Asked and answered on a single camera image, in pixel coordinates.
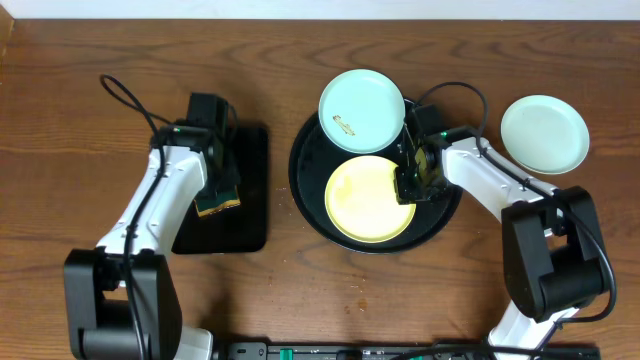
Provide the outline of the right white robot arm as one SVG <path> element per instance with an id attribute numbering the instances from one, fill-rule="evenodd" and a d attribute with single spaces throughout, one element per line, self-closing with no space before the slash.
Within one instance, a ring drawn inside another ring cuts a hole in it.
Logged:
<path id="1" fill-rule="evenodd" d="M 554 332 L 606 318 L 616 302 L 614 271 L 595 204 L 581 187 L 559 189 L 522 171 L 471 127 L 404 129 L 405 161 L 395 175 L 400 202 L 432 201 L 465 191 L 501 224 L 510 303 L 489 333 L 497 359 L 542 357 Z M 578 311 L 608 294 L 606 308 Z"/>

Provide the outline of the yellow plate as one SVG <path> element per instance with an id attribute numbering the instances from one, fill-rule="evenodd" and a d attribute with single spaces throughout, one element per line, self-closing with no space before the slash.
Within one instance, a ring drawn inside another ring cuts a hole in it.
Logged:
<path id="1" fill-rule="evenodd" d="M 398 202 L 396 163 L 373 155 L 345 161 L 331 174 L 324 205 L 332 224 L 363 244 L 387 242 L 412 222 L 416 206 Z"/>

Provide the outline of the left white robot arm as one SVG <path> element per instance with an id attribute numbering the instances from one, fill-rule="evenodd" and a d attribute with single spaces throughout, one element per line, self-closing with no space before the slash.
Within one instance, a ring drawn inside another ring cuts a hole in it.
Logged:
<path id="1" fill-rule="evenodd" d="M 214 335 L 183 323 L 168 258 L 189 211 L 208 216 L 220 207 L 234 139 L 232 130 L 186 124 L 154 134 L 147 170 L 118 222 L 64 262 L 75 358 L 213 358 Z"/>

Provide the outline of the light blue plate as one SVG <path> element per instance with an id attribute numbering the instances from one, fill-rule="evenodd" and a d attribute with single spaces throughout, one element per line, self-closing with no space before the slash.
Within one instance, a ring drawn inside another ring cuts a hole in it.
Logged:
<path id="1" fill-rule="evenodd" d="M 350 70 L 324 88 L 318 118 L 326 137 L 339 148 L 355 154 L 374 153 L 391 145 L 401 133 L 404 98 L 384 74 Z"/>
<path id="2" fill-rule="evenodd" d="M 504 112 L 502 142 L 522 167 L 547 175 L 572 171 L 587 157 L 588 127 L 571 105 L 548 95 L 516 100 Z"/>

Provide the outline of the yellow sponge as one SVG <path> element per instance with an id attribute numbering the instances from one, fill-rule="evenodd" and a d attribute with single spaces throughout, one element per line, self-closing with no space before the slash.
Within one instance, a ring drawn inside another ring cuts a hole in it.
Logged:
<path id="1" fill-rule="evenodd" d="M 239 206 L 240 204 L 241 201 L 237 187 L 219 192 L 215 196 L 197 195 L 194 199 L 196 212 L 201 218 Z"/>

